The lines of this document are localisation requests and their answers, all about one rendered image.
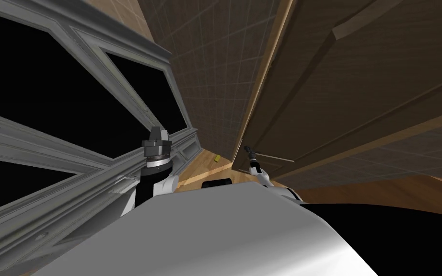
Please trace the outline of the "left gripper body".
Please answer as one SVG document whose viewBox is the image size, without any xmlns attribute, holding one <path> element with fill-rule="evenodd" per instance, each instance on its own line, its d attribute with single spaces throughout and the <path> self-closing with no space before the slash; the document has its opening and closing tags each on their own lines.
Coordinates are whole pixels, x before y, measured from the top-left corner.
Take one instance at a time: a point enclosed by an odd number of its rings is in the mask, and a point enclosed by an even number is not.
<svg viewBox="0 0 442 276">
<path fill-rule="evenodd" d="M 170 156 L 172 141 L 170 140 L 144 140 L 144 157 Z"/>
</svg>

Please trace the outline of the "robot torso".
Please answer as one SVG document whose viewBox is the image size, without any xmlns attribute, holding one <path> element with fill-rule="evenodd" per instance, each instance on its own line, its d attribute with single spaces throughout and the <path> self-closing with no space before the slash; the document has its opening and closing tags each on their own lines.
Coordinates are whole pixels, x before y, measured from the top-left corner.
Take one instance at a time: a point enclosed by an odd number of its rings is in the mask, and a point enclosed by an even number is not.
<svg viewBox="0 0 442 276">
<path fill-rule="evenodd" d="M 155 196 L 33 276 L 377 276 L 322 218 L 258 183 Z"/>
</svg>

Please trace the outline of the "brown wooden door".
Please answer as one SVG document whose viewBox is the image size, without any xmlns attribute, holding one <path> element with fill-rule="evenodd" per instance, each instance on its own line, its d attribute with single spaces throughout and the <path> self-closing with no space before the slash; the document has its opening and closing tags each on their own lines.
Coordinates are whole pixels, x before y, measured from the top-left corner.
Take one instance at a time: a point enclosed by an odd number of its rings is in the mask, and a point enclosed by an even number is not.
<svg viewBox="0 0 442 276">
<path fill-rule="evenodd" d="M 295 0 L 244 147 L 286 184 L 442 178 L 442 0 Z"/>
</svg>

